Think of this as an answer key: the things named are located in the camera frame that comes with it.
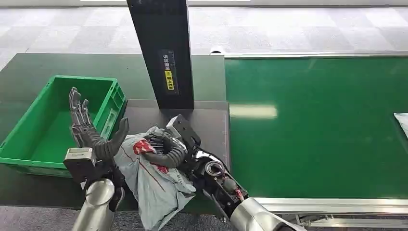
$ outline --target gray floor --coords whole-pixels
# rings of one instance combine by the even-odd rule
[[[404,51],[408,8],[189,8],[191,52]],[[141,53],[124,7],[0,9],[0,69],[17,52]],[[70,230],[77,212],[0,206],[0,231]],[[115,231],[143,230],[121,212]],[[164,230],[230,230],[212,216],[177,215]]]

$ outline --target black mount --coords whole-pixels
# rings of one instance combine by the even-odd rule
[[[127,0],[160,109],[194,109],[186,0]]]

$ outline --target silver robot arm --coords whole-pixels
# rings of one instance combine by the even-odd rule
[[[251,197],[235,208],[230,221],[238,231],[305,231],[267,211]]]
[[[72,231],[109,231],[115,212],[109,208],[115,186],[109,179],[101,179],[86,190],[86,199]]]
[[[225,163],[200,147],[200,137],[182,115],[172,118],[166,128],[188,150],[185,162],[178,169],[188,176],[197,191],[216,204],[219,212],[238,231],[306,231],[270,213],[249,197],[248,191],[229,173]]]
[[[64,164],[85,190],[85,202],[72,231],[109,231],[125,196],[123,175],[112,163],[96,161],[92,148],[71,148]]]

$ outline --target red wire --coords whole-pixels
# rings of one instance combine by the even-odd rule
[[[235,189],[235,192],[237,193],[238,198],[239,198],[241,201],[244,201],[243,196],[242,196],[242,193],[241,193],[241,190]]]

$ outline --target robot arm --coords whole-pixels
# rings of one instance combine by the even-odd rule
[[[88,116],[88,101],[81,104],[79,98],[80,94],[73,88],[70,93],[71,131],[79,148],[69,149],[64,160],[73,179],[86,192],[86,200],[73,231],[109,231],[115,211],[124,197],[124,177],[113,155],[127,134],[128,121],[122,119],[114,138],[105,141]],[[171,143],[173,152],[160,158],[154,155],[145,157],[166,167],[177,166],[193,182],[197,191],[213,201],[238,231],[304,230],[270,213],[249,197],[222,160],[200,147],[200,137],[183,116],[172,118],[166,128],[172,138],[164,137],[163,140]]]
[[[203,150],[201,139],[182,115],[170,120],[167,130],[181,140],[187,154],[178,167],[213,201],[219,211],[238,231],[305,231],[267,211],[229,173],[227,166],[214,154]]]
[[[71,133],[78,148],[68,149],[64,160],[73,180],[85,191],[85,202],[72,230],[109,231],[125,195],[122,188],[125,178],[113,156],[128,133],[128,120],[123,118],[119,131],[106,141],[92,124],[88,100],[81,103],[80,96],[76,88],[71,89]]]

